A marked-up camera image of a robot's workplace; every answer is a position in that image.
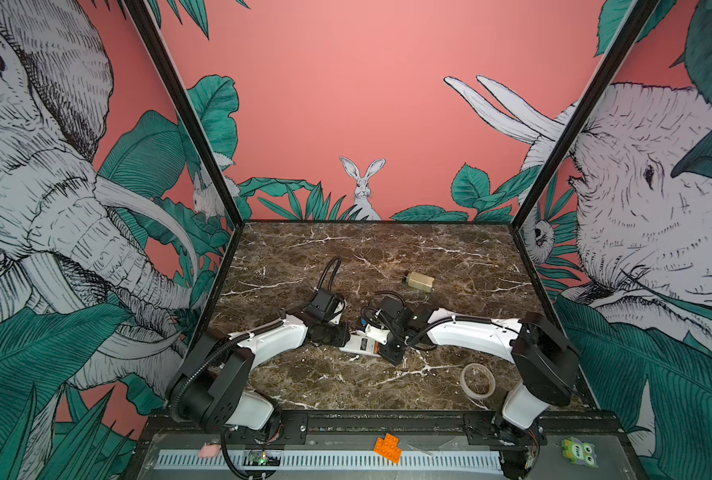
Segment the white red remote control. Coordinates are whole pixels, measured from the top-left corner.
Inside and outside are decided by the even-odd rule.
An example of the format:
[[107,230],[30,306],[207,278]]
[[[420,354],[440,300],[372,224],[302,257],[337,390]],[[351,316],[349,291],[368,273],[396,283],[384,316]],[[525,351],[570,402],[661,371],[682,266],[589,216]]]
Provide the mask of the white red remote control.
[[380,355],[381,346],[385,345],[368,338],[365,335],[365,331],[359,331],[353,334],[348,342],[340,347],[340,350],[349,354],[378,357]]

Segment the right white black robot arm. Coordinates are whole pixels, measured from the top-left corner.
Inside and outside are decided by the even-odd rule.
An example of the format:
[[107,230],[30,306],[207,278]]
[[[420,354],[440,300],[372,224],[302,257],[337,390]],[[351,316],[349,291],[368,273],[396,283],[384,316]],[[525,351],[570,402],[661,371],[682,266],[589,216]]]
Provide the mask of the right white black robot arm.
[[470,430],[499,452],[504,476],[525,479],[541,450],[538,418],[550,407],[565,407],[576,394],[579,351],[563,331],[541,313],[497,319],[444,308],[412,309],[398,294],[379,293],[376,306],[361,309],[359,328],[380,345],[393,365],[409,350],[461,347],[515,365],[519,381],[489,424]]

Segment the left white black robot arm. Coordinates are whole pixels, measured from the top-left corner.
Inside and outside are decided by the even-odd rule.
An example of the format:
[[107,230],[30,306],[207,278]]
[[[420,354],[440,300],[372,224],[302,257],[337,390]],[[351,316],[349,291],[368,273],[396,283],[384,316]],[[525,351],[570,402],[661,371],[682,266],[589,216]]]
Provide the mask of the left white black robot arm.
[[324,268],[311,299],[283,311],[260,327],[230,335],[211,329],[191,348],[166,388],[172,420],[194,422],[207,433],[219,433],[219,446],[229,470],[240,479],[268,479],[268,461],[260,469],[241,470],[227,449],[231,427],[244,427],[265,447],[283,432],[281,409],[270,398],[246,390],[253,368],[310,342],[315,346],[343,347],[351,334],[341,321],[346,301],[334,291],[342,258],[332,258]]

